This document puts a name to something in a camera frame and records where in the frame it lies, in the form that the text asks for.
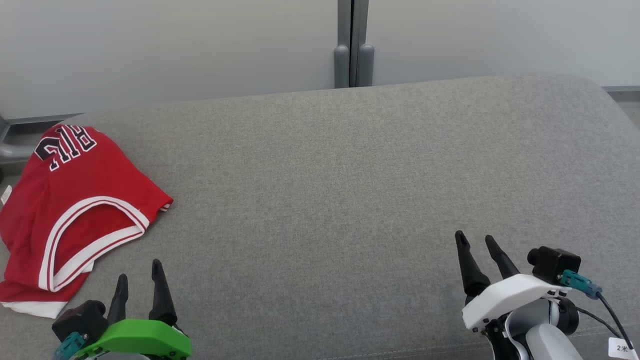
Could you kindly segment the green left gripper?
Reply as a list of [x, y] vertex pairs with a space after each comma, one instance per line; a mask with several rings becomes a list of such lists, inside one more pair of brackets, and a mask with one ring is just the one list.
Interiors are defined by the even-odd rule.
[[129, 298], [128, 276], [118, 277], [107, 316], [108, 328], [93, 344], [75, 353], [81, 360], [105, 353], [141, 354], [163, 360], [186, 360], [192, 356], [192, 341], [178, 330], [178, 322], [169, 283], [162, 262], [151, 263], [154, 283], [153, 303], [148, 319], [125, 319]]

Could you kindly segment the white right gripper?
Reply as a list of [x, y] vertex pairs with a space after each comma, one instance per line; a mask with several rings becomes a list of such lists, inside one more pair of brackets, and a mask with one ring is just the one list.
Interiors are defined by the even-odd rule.
[[532, 360], [527, 335], [541, 325], [560, 322], [560, 288], [521, 272], [490, 234], [485, 243], [503, 280], [491, 284], [480, 271], [462, 230], [455, 232], [462, 287], [466, 295], [462, 321], [467, 330], [489, 341], [494, 360]]

